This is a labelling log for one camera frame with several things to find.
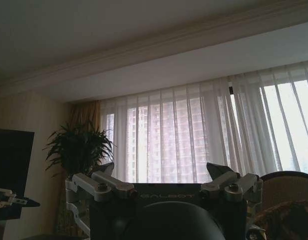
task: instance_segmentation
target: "beige drape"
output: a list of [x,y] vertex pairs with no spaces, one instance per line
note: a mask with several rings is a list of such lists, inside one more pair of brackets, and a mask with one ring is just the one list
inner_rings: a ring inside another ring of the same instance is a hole
[[84,124],[90,120],[95,129],[100,127],[100,101],[76,104],[72,107],[69,124]]
[[[69,119],[69,125],[84,124],[90,120],[95,129],[100,128],[100,101],[92,101],[76,104],[72,107]],[[55,233],[57,235],[86,237],[84,232],[76,225],[73,213],[66,209],[66,194],[65,194],[65,178],[63,175],[62,191],[60,193],[60,201],[57,210],[57,223]]]

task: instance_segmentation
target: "crown molding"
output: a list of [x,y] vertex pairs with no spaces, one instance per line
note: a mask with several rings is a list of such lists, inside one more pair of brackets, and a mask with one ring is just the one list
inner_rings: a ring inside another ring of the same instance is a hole
[[308,22],[308,0],[270,1],[0,82],[0,96],[85,78],[178,53]]

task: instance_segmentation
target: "bolt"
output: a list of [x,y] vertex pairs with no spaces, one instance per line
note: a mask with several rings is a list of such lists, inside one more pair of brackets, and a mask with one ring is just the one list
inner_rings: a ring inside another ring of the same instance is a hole
[[107,189],[107,184],[105,184],[105,183],[100,183],[99,185],[98,185],[98,189],[99,190],[101,190],[101,191],[105,191],[106,189]]
[[230,190],[230,191],[237,192],[238,189],[239,189],[239,187],[238,187],[237,184],[234,184],[234,183],[233,183],[233,184],[230,184],[230,185],[229,185],[229,190]]

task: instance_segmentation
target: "television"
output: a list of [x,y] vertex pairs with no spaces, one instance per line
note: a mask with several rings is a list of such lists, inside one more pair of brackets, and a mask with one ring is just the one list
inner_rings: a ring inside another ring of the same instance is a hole
[[[0,129],[0,188],[24,196],[34,133]],[[21,207],[0,208],[0,220],[20,218]]]

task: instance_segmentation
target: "potted plant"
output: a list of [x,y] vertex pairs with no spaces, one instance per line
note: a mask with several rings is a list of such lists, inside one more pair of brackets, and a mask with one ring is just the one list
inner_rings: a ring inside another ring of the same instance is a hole
[[46,160],[49,169],[53,165],[61,164],[68,177],[76,173],[90,175],[101,165],[102,159],[112,160],[112,142],[107,138],[106,131],[95,129],[92,122],[69,124],[61,126],[48,138],[53,139],[47,144],[50,148]]
[[[46,160],[49,169],[54,165],[61,165],[68,178],[76,173],[88,176],[101,165],[103,159],[112,160],[112,142],[107,138],[106,131],[95,129],[92,122],[77,124],[75,126],[61,126],[48,138],[49,148]],[[74,221],[70,211],[66,209],[65,188],[62,188],[58,206],[58,217],[55,232],[68,236],[85,237]]]

